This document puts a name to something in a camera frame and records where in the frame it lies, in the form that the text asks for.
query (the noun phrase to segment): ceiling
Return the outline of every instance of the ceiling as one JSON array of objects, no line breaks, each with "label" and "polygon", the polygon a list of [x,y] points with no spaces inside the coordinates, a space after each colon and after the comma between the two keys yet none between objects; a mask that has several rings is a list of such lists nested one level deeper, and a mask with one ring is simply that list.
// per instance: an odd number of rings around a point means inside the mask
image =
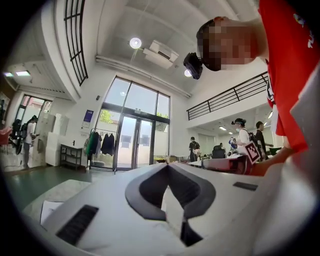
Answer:
[{"label": "ceiling", "polygon": [[[112,8],[115,0],[106,0],[104,9]],[[153,74],[180,89],[190,92],[196,80],[186,77],[183,60],[195,52],[196,33],[199,27],[216,16],[251,20],[257,17],[252,0],[128,0],[117,2],[112,20],[104,11],[99,25],[98,55],[121,61]],[[113,26],[106,29],[106,24]],[[131,38],[142,41],[141,48],[149,48],[153,40],[178,53],[169,69],[164,69],[145,59],[141,49],[130,47]]]},{"label": "ceiling", "polygon": [[[3,72],[13,74],[7,81],[24,91],[69,99],[43,45],[41,17],[37,13],[25,26],[7,60]],[[19,71],[28,71],[30,76],[17,76]]]},{"label": "ceiling", "polygon": [[236,118],[242,118],[246,120],[245,128],[247,130],[256,129],[256,123],[261,121],[267,122],[266,126],[270,126],[271,119],[268,119],[272,109],[268,104],[263,104],[255,108],[248,109],[244,112],[240,112],[223,119],[208,122],[206,124],[199,125],[198,128],[213,132],[215,135],[224,136],[228,135],[228,132],[237,133],[234,126],[231,124]]}]

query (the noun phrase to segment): ceiling light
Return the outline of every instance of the ceiling light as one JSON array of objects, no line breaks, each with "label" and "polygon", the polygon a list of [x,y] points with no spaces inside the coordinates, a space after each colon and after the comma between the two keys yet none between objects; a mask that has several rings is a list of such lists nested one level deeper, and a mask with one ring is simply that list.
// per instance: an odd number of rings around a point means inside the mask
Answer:
[{"label": "ceiling light", "polygon": [[192,77],[192,74],[190,73],[190,71],[189,71],[188,69],[186,69],[186,70],[184,71],[184,75],[185,75],[187,78]]},{"label": "ceiling light", "polygon": [[6,77],[13,77],[13,76],[14,76],[14,75],[13,75],[12,73],[10,73],[10,72],[4,73],[4,75],[5,75]]},{"label": "ceiling light", "polygon": [[137,37],[134,37],[130,40],[130,46],[133,48],[133,49],[138,49],[140,48],[141,46],[141,40]]},{"label": "ceiling light", "polygon": [[20,71],[20,72],[15,72],[19,77],[26,77],[30,76],[28,71]]}]

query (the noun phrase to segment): red shirt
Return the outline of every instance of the red shirt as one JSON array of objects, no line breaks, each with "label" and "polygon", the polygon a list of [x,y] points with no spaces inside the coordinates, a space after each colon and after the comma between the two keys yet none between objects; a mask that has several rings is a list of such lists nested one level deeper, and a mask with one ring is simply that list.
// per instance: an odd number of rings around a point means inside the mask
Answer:
[{"label": "red shirt", "polygon": [[320,59],[320,48],[305,20],[284,0],[260,0],[259,12],[269,48],[268,102],[278,110],[276,134],[302,151],[308,146],[290,110]]}]

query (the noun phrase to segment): hanging clothes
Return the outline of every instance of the hanging clothes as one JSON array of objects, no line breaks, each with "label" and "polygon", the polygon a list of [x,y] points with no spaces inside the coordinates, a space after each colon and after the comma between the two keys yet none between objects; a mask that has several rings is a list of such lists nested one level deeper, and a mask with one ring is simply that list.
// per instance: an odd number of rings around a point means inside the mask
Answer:
[{"label": "hanging clothes", "polygon": [[94,155],[96,153],[98,140],[99,140],[99,133],[94,132],[92,134],[92,140],[90,139],[90,144],[89,144],[89,154],[90,155]]},{"label": "hanging clothes", "polygon": [[90,148],[91,148],[91,146],[92,146],[93,139],[94,139],[94,132],[92,132],[92,133],[90,134],[90,137],[89,137],[89,139],[88,139],[89,142],[88,142],[88,144],[87,144],[87,146],[86,146],[86,149],[85,149],[85,154],[88,155],[88,156],[89,156],[89,154],[90,154]]},{"label": "hanging clothes", "polygon": [[98,139],[98,143],[96,145],[96,150],[95,150],[95,157],[98,158],[99,155],[100,155],[100,150],[101,150],[101,141],[102,141],[102,138],[101,136],[99,135],[99,139]]},{"label": "hanging clothes", "polygon": [[104,137],[101,151],[102,151],[102,154],[104,155],[109,154],[110,156],[113,156],[114,149],[115,149],[115,137],[111,133],[110,136]]},{"label": "hanging clothes", "polygon": [[108,144],[109,135],[108,133],[105,134],[102,142],[101,152],[102,154],[107,154],[107,144]]},{"label": "hanging clothes", "polygon": [[114,135],[111,133],[111,135],[108,138],[107,141],[107,154],[109,154],[110,156],[114,155],[114,149],[115,149],[115,137]]}]

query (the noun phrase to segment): person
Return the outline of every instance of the person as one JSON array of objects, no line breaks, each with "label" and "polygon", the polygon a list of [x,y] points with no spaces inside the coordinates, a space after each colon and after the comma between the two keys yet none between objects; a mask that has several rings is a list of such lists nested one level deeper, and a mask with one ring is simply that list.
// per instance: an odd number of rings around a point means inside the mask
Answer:
[{"label": "person", "polygon": [[26,125],[26,137],[23,142],[23,164],[25,169],[29,169],[28,162],[29,162],[29,152],[30,152],[30,145],[32,141],[36,138],[36,135],[34,135],[34,123],[38,121],[37,116],[33,116]]},{"label": "person", "polygon": [[220,143],[220,148],[221,148],[222,150],[226,151],[226,148],[224,147],[224,144],[223,144],[222,142]]},{"label": "person", "polygon": [[261,160],[268,160],[269,158],[267,156],[266,146],[273,147],[274,145],[269,144],[269,143],[265,143],[264,134],[262,133],[262,131],[265,129],[264,123],[261,121],[258,121],[255,124],[255,126],[256,126],[255,138],[256,138],[257,143],[259,145],[258,151],[261,154]]},{"label": "person", "polygon": [[196,162],[196,161],[198,161],[198,156],[197,156],[196,150],[200,149],[200,145],[198,142],[195,141],[195,137],[191,137],[190,140],[191,140],[191,142],[189,144],[190,162]]},{"label": "person", "polygon": [[249,21],[216,17],[201,26],[196,37],[201,60],[212,71],[256,58],[267,64],[271,126],[283,136],[284,147],[252,167],[252,175],[264,176],[271,165],[308,148],[290,110],[319,62],[320,47],[305,19],[285,0],[260,0],[259,13],[259,18]]},{"label": "person", "polygon": [[247,121],[242,118],[237,118],[234,120],[235,130],[239,132],[238,139],[235,141],[235,144],[238,146],[238,148],[243,147],[250,142],[250,136],[245,126],[246,122]]},{"label": "person", "polygon": [[2,129],[2,120],[5,119],[5,100],[2,99],[0,101],[0,128]]}]

